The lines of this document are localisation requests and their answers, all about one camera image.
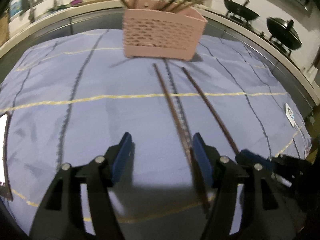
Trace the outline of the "smartphone with lit screen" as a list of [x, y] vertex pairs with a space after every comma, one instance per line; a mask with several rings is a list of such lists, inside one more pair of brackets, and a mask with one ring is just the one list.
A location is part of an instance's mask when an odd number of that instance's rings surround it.
[[10, 119], [11, 115], [9, 112], [1, 114], [1, 197], [6, 198], [9, 201], [13, 201], [7, 165], [7, 141]]

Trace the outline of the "dark blue chopstick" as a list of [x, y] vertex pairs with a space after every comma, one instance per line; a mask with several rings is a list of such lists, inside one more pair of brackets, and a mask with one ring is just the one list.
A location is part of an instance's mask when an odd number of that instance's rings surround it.
[[213, 105], [210, 103], [210, 101], [207, 99], [206, 95], [204, 94], [204, 92], [202, 91], [202, 89], [200, 88], [200, 86], [196, 83], [196, 81], [191, 77], [191, 75], [189, 74], [189, 72], [182, 67], [182, 71], [184, 72], [184, 74], [186, 75], [186, 77], [188, 78], [188, 80], [191, 82], [191, 84], [194, 86], [194, 88], [197, 90], [197, 92], [199, 93], [200, 97], [202, 98], [202, 100], [204, 101], [204, 103], [206, 104], [206, 106], [208, 107], [208, 109], [210, 110], [211, 114], [213, 115], [213, 117], [215, 118], [216, 122], [218, 123], [219, 127], [221, 128], [223, 134], [225, 135], [229, 145], [231, 146], [233, 152], [235, 155], [239, 154], [240, 151], [235, 143], [235, 141], [233, 140], [231, 134], [229, 133], [227, 127], [225, 126], [225, 124], [223, 123], [222, 119], [220, 118], [220, 116], [218, 115], [217, 111], [214, 109]]

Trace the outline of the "pink perforated utensil basket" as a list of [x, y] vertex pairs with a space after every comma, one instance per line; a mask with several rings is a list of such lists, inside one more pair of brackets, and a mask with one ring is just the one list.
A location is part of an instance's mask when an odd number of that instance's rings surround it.
[[123, 15], [126, 57], [160, 57], [190, 61], [207, 20], [194, 8], [173, 13], [157, 10], [159, 0], [127, 0]]

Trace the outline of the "dark red chopstick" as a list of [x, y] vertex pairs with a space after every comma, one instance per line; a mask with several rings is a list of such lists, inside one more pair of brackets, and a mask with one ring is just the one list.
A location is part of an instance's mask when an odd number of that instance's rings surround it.
[[189, 163], [191, 175], [193, 178], [193, 186], [197, 193], [197, 197], [201, 202], [202, 209], [206, 218], [209, 218], [210, 215], [210, 203], [207, 197], [206, 187], [204, 185], [204, 180], [199, 168], [199, 165], [195, 159], [193, 153], [193, 147], [191, 143], [191, 132], [188, 126], [188, 122], [185, 116], [185, 112], [180, 100], [180, 96], [178, 94], [176, 85], [173, 80], [173, 76], [171, 74], [171, 70], [169, 66], [166, 66], [165, 69], [167, 71], [167, 75], [169, 78], [169, 86], [166, 85], [159, 67], [157, 64], [153, 64], [153, 68], [158, 77], [159, 83], [165, 95], [165, 99], [170, 109], [171, 116], [174, 120], [174, 124], [176, 126], [176, 130], [181, 142], [181, 145], [184, 149], [186, 159]]

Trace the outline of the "chrome kitchen faucet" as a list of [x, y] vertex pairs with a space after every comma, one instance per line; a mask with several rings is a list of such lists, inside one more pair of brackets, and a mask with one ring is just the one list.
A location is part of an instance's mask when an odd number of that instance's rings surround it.
[[22, 11], [15, 18], [22, 18], [27, 12], [29, 22], [33, 23], [35, 21], [34, 0], [23, 0]]

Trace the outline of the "reddish brown chopstick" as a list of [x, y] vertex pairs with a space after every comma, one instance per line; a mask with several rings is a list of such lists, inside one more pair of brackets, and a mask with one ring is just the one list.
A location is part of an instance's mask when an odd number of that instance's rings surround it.
[[173, 13], [178, 13], [178, 12], [180, 12], [180, 11], [182, 11], [182, 10], [185, 10], [185, 9], [187, 9], [187, 8], [189, 8], [189, 7], [192, 7], [192, 6], [194, 6], [194, 5], [202, 4], [204, 1], [207, 1], [207, 0], [195, 0], [195, 1], [193, 1], [193, 2], [188, 3], [187, 5], [180, 5], [180, 4], [179, 4], [177, 7], [175, 7], [174, 9], [172, 9], [171, 12], [173, 12]]

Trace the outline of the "black lidded wok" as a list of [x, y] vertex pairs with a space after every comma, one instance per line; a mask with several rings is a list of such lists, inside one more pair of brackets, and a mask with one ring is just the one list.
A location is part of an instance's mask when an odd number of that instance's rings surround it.
[[285, 21], [281, 18], [268, 17], [266, 21], [268, 31], [271, 34], [270, 41], [275, 38], [290, 50], [297, 50], [302, 46], [300, 38], [293, 28], [293, 20]]

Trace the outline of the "blue detergent jug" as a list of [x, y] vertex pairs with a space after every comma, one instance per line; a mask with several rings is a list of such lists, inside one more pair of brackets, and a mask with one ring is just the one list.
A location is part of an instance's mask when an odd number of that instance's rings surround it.
[[9, 3], [9, 19], [12, 21], [22, 11], [23, 0], [10, 0]]

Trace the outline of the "blue checked table cloth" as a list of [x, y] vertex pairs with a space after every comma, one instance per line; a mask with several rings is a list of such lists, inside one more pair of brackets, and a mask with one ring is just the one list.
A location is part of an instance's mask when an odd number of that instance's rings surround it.
[[[169, 66], [191, 133], [234, 158], [184, 67], [236, 145], [267, 158], [306, 156], [311, 146], [289, 93], [243, 43], [204, 35], [193, 60], [131, 58], [121, 30], [98, 29], [29, 48], [1, 84], [9, 112], [7, 165], [14, 195], [6, 205], [24, 232], [62, 163], [89, 163], [125, 132], [134, 148], [110, 189], [127, 239], [199, 239], [206, 224], [190, 168], [153, 68], [169, 86]], [[285, 114], [293, 110], [296, 126]]]

